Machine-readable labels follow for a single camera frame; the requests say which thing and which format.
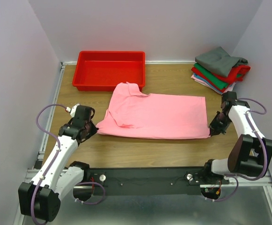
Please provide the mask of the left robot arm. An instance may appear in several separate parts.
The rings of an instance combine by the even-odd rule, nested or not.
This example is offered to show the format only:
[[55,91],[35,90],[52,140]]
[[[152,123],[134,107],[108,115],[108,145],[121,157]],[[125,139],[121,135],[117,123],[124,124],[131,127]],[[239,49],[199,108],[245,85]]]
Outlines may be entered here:
[[75,162],[65,174],[62,171],[79,145],[97,133],[92,121],[95,110],[80,104],[64,109],[71,119],[60,127],[57,135],[40,128],[56,140],[49,157],[31,181],[22,182],[18,188],[21,214],[30,216],[36,225],[53,221],[62,197],[76,184],[87,184],[90,178],[86,163]]

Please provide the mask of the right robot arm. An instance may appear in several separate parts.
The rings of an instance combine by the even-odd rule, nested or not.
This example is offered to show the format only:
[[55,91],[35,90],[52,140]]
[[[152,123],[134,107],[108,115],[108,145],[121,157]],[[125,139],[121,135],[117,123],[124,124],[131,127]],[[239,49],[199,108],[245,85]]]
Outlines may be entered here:
[[272,157],[272,140],[255,124],[247,102],[222,103],[221,111],[209,125],[210,136],[224,134],[232,123],[238,139],[226,159],[208,160],[200,178],[208,184],[218,178],[237,176],[255,181],[265,176]]

